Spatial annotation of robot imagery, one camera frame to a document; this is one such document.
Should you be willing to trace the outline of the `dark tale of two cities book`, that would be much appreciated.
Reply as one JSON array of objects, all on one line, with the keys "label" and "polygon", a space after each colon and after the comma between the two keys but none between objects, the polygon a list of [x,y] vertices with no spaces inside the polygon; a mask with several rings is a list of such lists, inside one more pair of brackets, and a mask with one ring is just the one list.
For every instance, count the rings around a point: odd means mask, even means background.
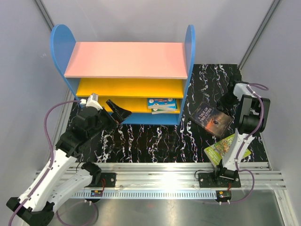
[{"label": "dark tale of two cities book", "polygon": [[234,120],[205,102],[198,106],[190,119],[216,137],[222,137]]}]

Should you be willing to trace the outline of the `green coin book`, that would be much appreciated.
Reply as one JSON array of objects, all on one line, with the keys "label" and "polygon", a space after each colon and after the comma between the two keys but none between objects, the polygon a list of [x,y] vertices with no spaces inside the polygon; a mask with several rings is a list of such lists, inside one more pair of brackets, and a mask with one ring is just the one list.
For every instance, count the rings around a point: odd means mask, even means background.
[{"label": "green coin book", "polygon": [[170,110],[164,110],[164,109],[152,109],[151,113],[152,114],[165,114],[165,113],[179,113],[179,111],[178,110],[170,111]]}]

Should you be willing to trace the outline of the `blue 130-storey treehouse book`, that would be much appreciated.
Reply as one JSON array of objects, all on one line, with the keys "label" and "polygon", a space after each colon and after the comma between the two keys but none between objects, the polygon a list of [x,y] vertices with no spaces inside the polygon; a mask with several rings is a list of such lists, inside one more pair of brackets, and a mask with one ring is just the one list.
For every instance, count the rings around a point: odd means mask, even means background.
[{"label": "blue 130-storey treehouse book", "polygon": [[176,99],[174,98],[148,98],[148,108],[176,107]]}]

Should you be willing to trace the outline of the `green 65-storey treehouse book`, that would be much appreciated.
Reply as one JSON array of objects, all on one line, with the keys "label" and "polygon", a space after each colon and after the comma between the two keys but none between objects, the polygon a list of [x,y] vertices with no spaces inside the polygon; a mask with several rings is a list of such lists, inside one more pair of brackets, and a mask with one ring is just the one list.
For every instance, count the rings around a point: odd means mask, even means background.
[{"label": "green 65-storey treehouse book", "polygon": [[235,157],[243,140],[243,136],[239,135],[239,138],[235,138],[235,135],[232,134],[205,148],[204,151],[214,167],[222,161],[223,167],[236,170]]}]

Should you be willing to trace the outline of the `blue 26-storey treehouse book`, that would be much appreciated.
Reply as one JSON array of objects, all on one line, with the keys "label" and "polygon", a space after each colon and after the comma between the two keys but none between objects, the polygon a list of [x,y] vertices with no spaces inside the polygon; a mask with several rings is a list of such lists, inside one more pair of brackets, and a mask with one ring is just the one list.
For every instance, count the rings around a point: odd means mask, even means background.
[{"label": "blue 26-storey treehouse book", "polygon": [[157,108],[157,109],[164,109],[164,110],[170,110],[170,111],[177,110],[177,108],[175,106],[174,107],[161,107],[161,108]]}]

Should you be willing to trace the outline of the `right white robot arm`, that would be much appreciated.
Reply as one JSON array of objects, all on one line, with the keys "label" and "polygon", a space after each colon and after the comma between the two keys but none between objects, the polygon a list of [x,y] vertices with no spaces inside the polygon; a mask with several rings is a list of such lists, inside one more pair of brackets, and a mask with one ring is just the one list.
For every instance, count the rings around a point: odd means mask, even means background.
[{"label": "right white robot arm", "polygon": [[270,99],[258,95],[253,87],[269,90],[267,86],[258,83],[234,81],[228,85],[228,92],[217,102],[218,109],[223,112],[238,106],[234,116],[235,134],[230,149],[213,173],[213,182],[218,187],[239,182],[239,164],[243,155],[256,135],[266,127]]}]

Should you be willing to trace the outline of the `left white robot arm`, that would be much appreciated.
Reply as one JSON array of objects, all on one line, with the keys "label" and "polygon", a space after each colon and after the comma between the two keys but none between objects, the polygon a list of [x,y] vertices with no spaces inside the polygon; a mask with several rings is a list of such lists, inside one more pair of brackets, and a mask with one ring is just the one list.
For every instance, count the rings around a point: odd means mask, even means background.
[{"label": "left white robot arm", "polygon": [[91,147],[93,139],[102,132],[110,132],[125,121],[132,113],[111,100],[108,113],[93,98],[79,101],[84,105],[74,117],[69,128],[60,136],[50,159],[29,188],[19,197],[11,197],[6,206],[13,211],[8,224],[15,216],[31,226],[46,226],[54,213],[79,189],[96,187],[101,182],[102,170],[92,162],[84,163],[68,181],[55,187],[59,179],[77,158]]}]

